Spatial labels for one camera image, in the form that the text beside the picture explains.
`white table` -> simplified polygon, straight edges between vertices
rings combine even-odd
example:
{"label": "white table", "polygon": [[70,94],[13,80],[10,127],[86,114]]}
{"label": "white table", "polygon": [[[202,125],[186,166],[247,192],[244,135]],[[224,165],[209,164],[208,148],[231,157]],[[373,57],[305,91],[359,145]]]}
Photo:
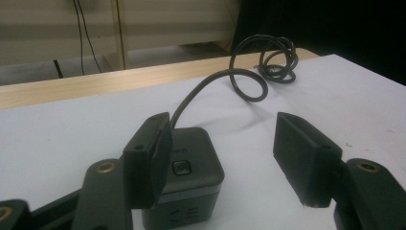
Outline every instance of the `white table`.
{"label": "white table", "polygon": [[[301,60],[294,71],[294,83],[269,83],[260,103],[217,80],[180,117],[178,127],[209,132],[226,174],[211,219],[182,229],[336,229],[334,203],[302,206],[273,157],[279,111],[319,128],[343,160],[380,163],[406,187],[406,87],[337,56]],[[33,210],[80,188],[91,164],[118,158],[147,117],[172,114],[201,80],[0,110],[0,200],[23,198]],[[142,229],[139,211],[133,220]]]}

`dark background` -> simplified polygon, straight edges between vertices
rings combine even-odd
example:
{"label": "dark background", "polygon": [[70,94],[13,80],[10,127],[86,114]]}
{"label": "dark background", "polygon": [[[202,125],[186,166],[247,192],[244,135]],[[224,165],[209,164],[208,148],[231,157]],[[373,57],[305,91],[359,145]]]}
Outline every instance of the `dark background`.
{"label": "dark background", "polygon": [[[401,1],[242,0],[234,49],[250,35],[284,36],[319,56],[336,54],[406,85]],[[255,44],[247,53],[258,51]]]}

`button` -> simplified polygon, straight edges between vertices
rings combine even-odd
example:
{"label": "button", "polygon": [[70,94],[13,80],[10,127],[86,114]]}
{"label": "button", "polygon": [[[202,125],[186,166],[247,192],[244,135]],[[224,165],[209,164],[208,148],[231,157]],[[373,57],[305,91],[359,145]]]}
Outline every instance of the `button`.
{"label": "button", "polygon": [[192,171],[191,164],[187,160],[175,161],[173,162],[172,167],[173,172],[176,175],[189,174]]}

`black cable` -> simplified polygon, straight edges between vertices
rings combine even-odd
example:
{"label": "black cable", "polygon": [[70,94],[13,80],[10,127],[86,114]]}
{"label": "black cable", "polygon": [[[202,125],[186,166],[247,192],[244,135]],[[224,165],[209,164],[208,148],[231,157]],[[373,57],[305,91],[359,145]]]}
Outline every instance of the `black cable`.
{"label": "black cable", "polygon": [[57,75],[59,76],[60,79],[63,79],[62,71],[60,70],[59,63],[57,62],[56,59],[54,60],[54,65],[57,70]]}
{"label": "black cable", "polygon": [[83,68],[83,40],[81,39],[81,28],[80,28],[80,18],[79,18],[79,12],[78,12],[78,7],[76,4],[76,0],[72,0],[75,5],[75,11],[77,13],[77,18],[78,18],[78,28],[79,28],[79,37],[80,37],[80,67],[81,67],[81,73],[84,75],[84,68]]}
{"label": "black cable", "polygon": [[98,63],[98,61],[96,60],[95,52],[94,52],[94,50],[93,50],[92,42],[90,41],[89,33],[87,33],[86,20],[84,19],[83,10],[81,9],[81,5],[80,5],[80,1],[79,1],[79,0],[78,0],[78,5],[79,5],[79,9],[80,9],[81,18],[82,18],[82,20],[83,20],[83,26],[84,26],[84,31],[85,31],[85,33],[86,33],[87,41],[89,42],[90,49],[91,49],[92,54],[93,54],[93,59],[95,60],[96,65],[98,66],[99,72],[101,73],[101,72],[102,72],[102,69],[100,68],[99,63]]}
{"label": "black cable", "polygon": [[[259,57],[259,72],[261,74],[258,75],[257,73],[254,73],[249,70],[245,69],[236,69],[234,68],[234,64],[237,58],[238,53],[249,43],[255,42],[255,41],[266,41],[266,45],[263,47],[260,57]],[[272,47],[276,46],[279,50],[274,51],[271,53],[267,58],[265,57],[265,53]],[[279,55],[279,54],[284,54],[286,58],[286,64],[284,66],[282,65],[276,65],[276,64],[268,64],[271,58]],[[170,127],[174,129],[176,127],[176,123],[179,120],[180,115],[182,112],[185,110],[185,108],[188,106],[188,104],[192,101],[192,99],[209,83],[220,79],[222,77],[230,77],[230,81],[236,90],[237,94],[244,99],[245,101],[252,102],[252,103],[257,103],[266,98],[268,95],[268,84],[266,83],[265,80],[268,81],[273,81],[277,83],[291,83],[296,79],[295,73],[292,71],[296,65],[298,64],[298,56],[296,54],[295,46],[293,45],[293,42],[291,42],[289,39],[285,37],[273,37],[269,35],[261,35],[261,34],[256,34],[253,36],[250,36],[243,40],[232,52],[231,59],[230,59],[230,65],[229,69],[223,70],[216,72],[210,76],[208,76],[206,79],[204,79],[202,82],[200,82],[194,89],[193,91],[183,100],[182,103],[179,104],[179,106],[176,108],[172,118],[170,119]],[[250,97],[246,95],[242,90],[239,89],[236,79],[234,75],[241,75],[244,77],[251,78],[255,80],[256,82],[259,83],[259,85],[262,88],[262,93],[258,97]]]}

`coiled cable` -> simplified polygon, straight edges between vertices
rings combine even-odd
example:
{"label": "coiled cable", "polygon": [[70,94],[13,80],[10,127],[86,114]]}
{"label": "coiled cable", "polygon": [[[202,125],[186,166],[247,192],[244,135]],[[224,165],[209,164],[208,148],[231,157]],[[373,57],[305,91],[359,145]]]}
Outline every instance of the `coiled cable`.
{"label": "coiled cable", "polygon": [[[265,41],[266,44],[262,47],[262,51],[260,52],[259,56],[259,74],[245,70],[245,69],[238,69],[235,68],[235,61],[237,58],[237,55],[241,52],[241,50],[248,44],[256,41]],[[271,48],[276,47],[277,50],[272,52],[267,58],[265,58],[265,55],[268,50]],[[277,65],[277,64],[269,64],[269,61],[279,55],[279,54],[284,54],[286,58],[286,64],[284,66],[282,65]],[[296,67],[298,64],[298,56],[296,54],[295,46],[293,45],[293,42],[291,42],[289,39],[285,37],[273,37],[270,35],[263,35],[263,34],[256,34],[252,35],[245,40],[243,40],[232,52],[231,59],[230,59],[230,65],[229,69],[227,70],[222,70],[219,72],[216,72],[210,76],[208,76],[206,79],[204,79],[202,82],[200,82],[194,89],[193,91],[183,100],[182,103],[179,104],[179,106],[176,108],[172,118],[170,119],[170,127],[174,129],[176,127],[176,123],[179,120],[180,115],[182,112],[185,110],[185,108],[188,106],[188,104],[193,100],[193,98],[204,88],[206,87],[209,83],[220,79],[222,77],[230,77],[230,81],[232,83],[232,86],[234,87],[236,93],[245,101],[251,102],[251,103],[257,103],[266,98],[268,95],[268,84],[266,83],[265,80],[267,81],[272,81],[272,82],[277,82],[277,83],[291,83],[296,79],[296,75],[293,72],[293,69]],[[234,75],[241,75],[244,77],[248,77],[256,81],[262,88],[262,93],[258,97],[251,97],[249,95],[246,95],[239,87],[236,81],[236,78]]]}

